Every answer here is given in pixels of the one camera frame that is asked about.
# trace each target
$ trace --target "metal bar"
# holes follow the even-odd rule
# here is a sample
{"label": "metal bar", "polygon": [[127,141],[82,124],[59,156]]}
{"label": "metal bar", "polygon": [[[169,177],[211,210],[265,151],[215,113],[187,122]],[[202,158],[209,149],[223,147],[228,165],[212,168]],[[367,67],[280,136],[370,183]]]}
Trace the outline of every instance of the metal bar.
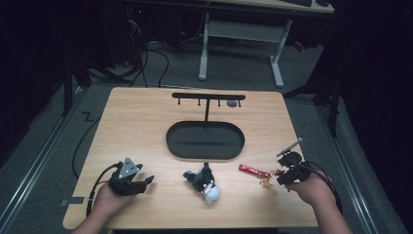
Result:
{"label": "metal bar", "polygon": [[173,98],[187,99],[226,99],[226,100],[244,100],[244,95],[214,95],[214,94],[193,94],[193,93],[173,93]]}
{"label": "metal bar", "polygon": [[206,20],[204,23],[204,41],[203,41],[203,52],[201,53],[201,62],[200,62],[200,74],[198,78],[200,80],[205,80],[207,78],[207,41],[209,38],[209,13],[206,13]]}
{"label": "metal bar", "polygon": [[73,113],[74,107],[79,103],[80,99],[84,96],[84,92],[78,88],[75,95],[80,95],[77,98],[76,102],[72,105],[72,109],[64,116],[61,116],[59,121],[57,122],[54,130],[49,135],[45,145],[37,155],[36,160],[34,161],[33,165],[31,166],[30,170],[24,177],[23,181],[21,182],[19,188],[15,192],[15,195],[9,202],[8,206],[4,210],[4,212],[0,216],[0,233],[8,233],[8,230],[13,224],[16,216],[19,214],[21,207],[23,206],[25,200],[27,199],[28,195],[30,194],[31,190],[33,189],[34,185],[37,182],[40,174],[43,172],[46,164],[48,163],[49,159],[52,156],[53,148],[63,131],[67,121],[70,119],[71,114]]}
{"label": "metal bar", "polygon": [[70,71],[70,59],[67,59],[66,64],[64,65],[64,77],[63,77],[63,85],[64,85],[64,109],[62,116],[65,116],[72,106],[72,72]]}
{"label": "metal bar", "polygon": [[207,117],[209,115],[209,104],[210,104],[210,99],[206,100],[206,118],[204,120],[204,128],[207,127]]}
{"label": "metal bar", "polygon": [[338,165],[343,174],[344,183],[347,187],[350,198],[353,201],[353,205],[356,209],[358,219],[360,220],[360,223],[364,229],[364,232],[365,233],[379,233],[377,230],[376,224],[374,223],[374,220],[370,215],[370,211],[368,210],[365,199],[361,195],[361,192],[357,186],[356,180],[353,177],[352,172],[350,171],[350,167],[347,164],[346,158],[344,157],[344,153],[341,150],[340,144],[337,138],[333,137],[331,134],[331,131],[329,130],[328,117],[327,117],[327,114],[325,113],[325,110],[323,109],[322,106],[315,106],[315,109],[317,113],[319,114],[321,121],[324,123],[323,124],[324,130],[329,135],[329,139],[330,139],[331,145],[334,148]]}
{"label": "metal bar", "polygon": [[80,3],[92,2],[92,3],[119,3],[119,4],[136,4],[142,7],[151,8],[169,8],[181,11],[200,11],[208,13],[221,13],[221,14],[239,14],[244,15],[259,15],[262,17],[288,17],[288,18],[312,18],[312,19],[330,19],[339,21],[358,21],[364,19],[366,16],[356,17],[340,17],[328,12],[307,12],[301,10],[281,9],[281,8],[266,8],[266,7],[253,7],[243,6],[241,4],[210,4],[207,5],[203,2],[175,2],[175,1],[153,1],[153,0],[86,0],[80,1]]}

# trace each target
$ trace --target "wooden tabletop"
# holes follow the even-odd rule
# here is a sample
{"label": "wooden tabletop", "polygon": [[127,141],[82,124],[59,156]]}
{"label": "wooden tabletop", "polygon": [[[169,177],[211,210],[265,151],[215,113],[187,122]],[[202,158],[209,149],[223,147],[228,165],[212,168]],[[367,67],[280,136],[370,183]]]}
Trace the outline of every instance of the wooden tabletop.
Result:
{"label": "wooden tabletop", "polygon": [[[204,120],[204,101],[171,94],[245,95],[242,107],[210,102],[209,120],[230,122],[244,133],[243,151],[232,160],[184,160],[171,154],[166,134],[183,120]],[[110,94],[73,197],[89,197],[94,182],[110,165],[130,157],[143,168],[134,180],[155,176],[145,193],[108,224],[120,229],[245,228],[317,226],[312,208],[274,177],[268,189],[260,179],[239,171],[244,164],[262,171],[280,169],[276,155],[297,140],[284,100],[276,92],[115,88]],[[301,154],[297,145],[293,151]],[[183,173],[209,162],[221,197],[205,202]],[[112,171],[103,179],[110,178]],[[63,226],[75,228],[86,216],[83,204],[68,207]]]}

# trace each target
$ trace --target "small figurine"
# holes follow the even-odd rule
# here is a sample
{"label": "small figurine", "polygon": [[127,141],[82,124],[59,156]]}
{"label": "small figurine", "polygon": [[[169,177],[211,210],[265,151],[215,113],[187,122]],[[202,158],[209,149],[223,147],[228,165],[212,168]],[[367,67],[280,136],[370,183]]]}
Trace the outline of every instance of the small figurine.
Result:
{"label": "small figurine", "polygon": [[204,163],[204,167],[200,172],[194,173],[187,171],[183,176],[192,183],[195,190],[204,194],[207,204],[211,204],[221,196],[221,191],[215,185],[215,178],[212,175],[212,170],[208,162]]}

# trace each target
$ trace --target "red object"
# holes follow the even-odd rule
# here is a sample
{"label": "red object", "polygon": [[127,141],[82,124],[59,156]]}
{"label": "red object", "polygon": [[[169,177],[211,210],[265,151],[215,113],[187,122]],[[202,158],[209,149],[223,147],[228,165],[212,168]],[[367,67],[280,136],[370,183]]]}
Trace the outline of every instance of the red object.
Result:
{"label": "red object", "polygon": [[243,164],[240,164],[239,169],[240,171],[243,171],[243,172],[255,175],[255,176],[259,176],[259,177],[270,177],[271,176],[269,173],[253,169],[252,167],[249,167]]}
{"label": "red object", "polygon": [[141,8],[137,9],[137,14],[143,16],[143,10]]}
{"label": "red object", "polygon": [[300,42],[294,42],[294,44],[292,44],[292,46],[297,49],[297,51],[299,52],[303,52],[304,50],[306,50],[306,48],[304,47],[303,44],[301,44]]}

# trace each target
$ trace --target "dark background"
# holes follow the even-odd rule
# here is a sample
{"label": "dark background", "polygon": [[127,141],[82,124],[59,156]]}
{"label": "dark background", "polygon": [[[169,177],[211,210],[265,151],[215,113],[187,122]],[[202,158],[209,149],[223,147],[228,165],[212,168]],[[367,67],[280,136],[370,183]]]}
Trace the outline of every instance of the dark background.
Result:
{"label": "dark background", "polygon": [[[325,46],[309,83],[323,77],[340,79],[340,94],[360,145],[394,209],[406,228],[413,231],[407,221],[413,197],[408,163],[411,156],[408,136],[413,132],[412,3],[352,0],[333,4],[335,15],[345,20],[336,21],[334,26],[297,20],[287,44],[299,41],[305,47]],[[131,56],[119,58],[122,55],[114,54],[113,34],[108,34],[110,30],[106,28],[110,23],[104,22],[96,5],[75,6],[50,1],[14,1],[0,7],[0,165],[7,161],[28,131],[31,120],[61,83],[69,52],[102,66],[111,66],[114,61]],[[198,26],[187,19],[198,18],[200,13],[163,9],[160,19],[154,11],[157,12],[148,10],[145,28],[177,47],[182,39],[180,32],[191,34]],[[331,83],[327,83],[311,92],[332,90]]]}

